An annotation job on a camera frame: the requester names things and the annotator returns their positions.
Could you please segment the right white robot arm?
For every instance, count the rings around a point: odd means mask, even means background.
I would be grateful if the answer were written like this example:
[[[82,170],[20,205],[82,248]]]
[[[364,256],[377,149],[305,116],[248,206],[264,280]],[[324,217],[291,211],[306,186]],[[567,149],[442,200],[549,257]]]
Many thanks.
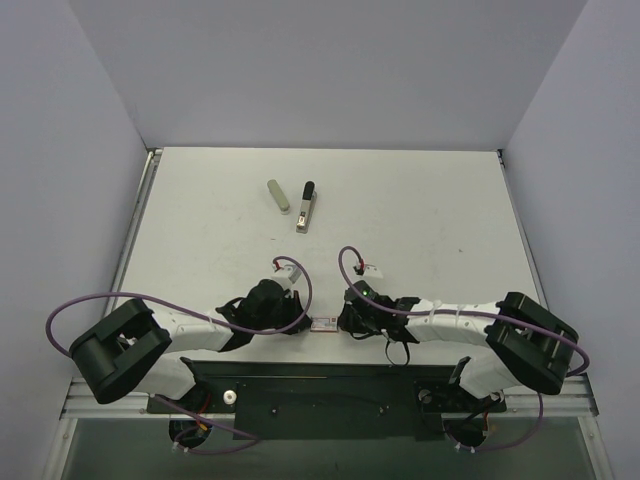
[[[382,336],[388,343],[447,342],[479,347],[460,360],[447,383],[449,402],[468,409],[515,386],[560,393],[577,332],[530,297],[509,292],[488,304],[444,304],[418,297],[393,299],[360,280],[345,291],[338,327],[355,339]]]

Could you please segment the red white staple box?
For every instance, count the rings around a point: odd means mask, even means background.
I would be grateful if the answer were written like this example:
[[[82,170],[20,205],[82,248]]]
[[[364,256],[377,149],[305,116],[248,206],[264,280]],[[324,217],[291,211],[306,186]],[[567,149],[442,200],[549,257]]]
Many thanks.
[[[336,333],[339,331],[337,317],[313,317],[310,331],[314,333]]]

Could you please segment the large black beige stapler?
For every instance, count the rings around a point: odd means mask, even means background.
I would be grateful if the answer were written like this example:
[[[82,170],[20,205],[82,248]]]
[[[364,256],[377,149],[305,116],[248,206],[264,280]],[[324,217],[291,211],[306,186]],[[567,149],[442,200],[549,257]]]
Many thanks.
[[[313,209],[317,197],[316,186],[313,181],[307,181],[304,185],[301,206],[296,223],[296,232],[306,234],[309,230]]]

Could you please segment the aluminium frame rail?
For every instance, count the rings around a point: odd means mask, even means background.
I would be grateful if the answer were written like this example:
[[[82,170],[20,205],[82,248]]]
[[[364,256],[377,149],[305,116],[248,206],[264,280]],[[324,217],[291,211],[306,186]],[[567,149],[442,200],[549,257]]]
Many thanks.
[[[135,203],[127,227],[125,240],[121,248],[118,264],[111,282],[110,291],[119,292],[122,288],[131,253],[135,246],[136,237],[144,216],[144,211],[146,209],[162,154],[162,148],[148,151],[147,159],[138,184]]]

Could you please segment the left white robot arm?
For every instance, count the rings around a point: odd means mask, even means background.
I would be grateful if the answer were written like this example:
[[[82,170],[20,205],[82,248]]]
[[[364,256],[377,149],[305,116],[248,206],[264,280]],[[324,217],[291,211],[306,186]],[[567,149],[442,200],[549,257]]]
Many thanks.
[[[200,408],[206,397],[191,361],[174,354],[195,350],[226,353],[259,333],[293,335],[311,327],[299,293],[289,283],[261,280],[244,297],[215,309],[220,324],[186,314],[153,311],[143,300],[124,302],[78,337],[69,353],[95,399],[115,402],[131,392],[160,394],[181,410]]]

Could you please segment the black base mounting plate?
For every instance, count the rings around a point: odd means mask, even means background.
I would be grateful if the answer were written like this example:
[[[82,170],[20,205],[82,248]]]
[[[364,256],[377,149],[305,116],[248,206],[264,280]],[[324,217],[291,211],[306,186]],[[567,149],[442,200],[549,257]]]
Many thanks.
[[[502,413],[499,397],[477,399],[452,380],[454,366],[249,363],[192,360],[195,387],[178,405],[231,414],[262,440],[441,438],[442,417]]]

